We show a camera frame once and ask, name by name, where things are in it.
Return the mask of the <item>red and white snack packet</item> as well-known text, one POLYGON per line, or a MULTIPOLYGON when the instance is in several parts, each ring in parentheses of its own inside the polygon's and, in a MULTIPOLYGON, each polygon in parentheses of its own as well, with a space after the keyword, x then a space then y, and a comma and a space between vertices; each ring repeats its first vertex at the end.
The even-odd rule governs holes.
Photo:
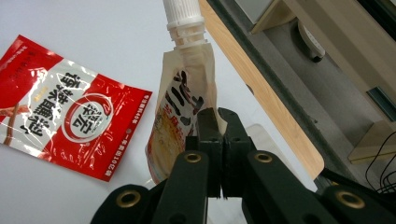
POLYGON ((150 96, 20 35, 0 58, 0 144, 107 181, 150 96))

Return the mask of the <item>white round device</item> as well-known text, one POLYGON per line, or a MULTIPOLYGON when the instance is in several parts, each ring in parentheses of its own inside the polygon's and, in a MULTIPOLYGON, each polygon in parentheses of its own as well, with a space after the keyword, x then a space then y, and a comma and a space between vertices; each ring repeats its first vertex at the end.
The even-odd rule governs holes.
POLYGON ((314 63, 320 62, 326 54, 325 49, 319 44, 309 30, 303 25, 301 21, 297 22, 297 27, 302 40, 314 54, 312 61, 314 63))

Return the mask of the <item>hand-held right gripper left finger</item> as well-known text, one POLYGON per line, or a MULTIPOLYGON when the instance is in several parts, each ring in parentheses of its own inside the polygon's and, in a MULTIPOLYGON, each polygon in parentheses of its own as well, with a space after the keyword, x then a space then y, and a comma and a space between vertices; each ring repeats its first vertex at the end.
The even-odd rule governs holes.
POLYGON ((186 150, 204 152, 209 158, 207 196, 220 197, 222 173, 222 135, 215 110, 210 107, 197 114, 196 135, 186 138, 186 150))

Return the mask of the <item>spouted cream pouch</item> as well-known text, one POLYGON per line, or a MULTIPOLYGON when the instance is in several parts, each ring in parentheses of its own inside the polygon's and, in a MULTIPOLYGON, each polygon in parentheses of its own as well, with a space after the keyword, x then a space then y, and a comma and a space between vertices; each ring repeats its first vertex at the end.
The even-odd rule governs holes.
POLYGON ((156 184, 170 175, 186 138, 197 134, 197 114, 217 107, 214 52, 205 39, 199 1, 163 0, 163 6, 175 47, 163 55, 155 119, 146 146, 156 184))

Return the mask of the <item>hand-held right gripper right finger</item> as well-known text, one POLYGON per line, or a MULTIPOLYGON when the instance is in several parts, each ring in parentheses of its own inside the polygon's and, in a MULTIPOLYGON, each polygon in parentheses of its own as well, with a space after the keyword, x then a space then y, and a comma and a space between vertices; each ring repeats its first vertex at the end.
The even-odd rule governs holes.
POLYGON ((225 198, 242 197, 247 181, 244 162, 247 154, 252 150, 252 141, 235 112, 220 108, 219 114, 227 122, 222 151, 223 196, 225 198))

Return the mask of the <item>light wooden cabinet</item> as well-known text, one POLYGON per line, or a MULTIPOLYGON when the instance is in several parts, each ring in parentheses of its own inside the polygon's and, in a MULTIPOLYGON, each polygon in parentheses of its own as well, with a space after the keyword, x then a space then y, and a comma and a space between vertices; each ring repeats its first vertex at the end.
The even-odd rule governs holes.
POLYGON ((396 40, 358 0, 269 0, 251 32, 297 18, 382 116, 351 151, 352 163, 396 155, 396 40))

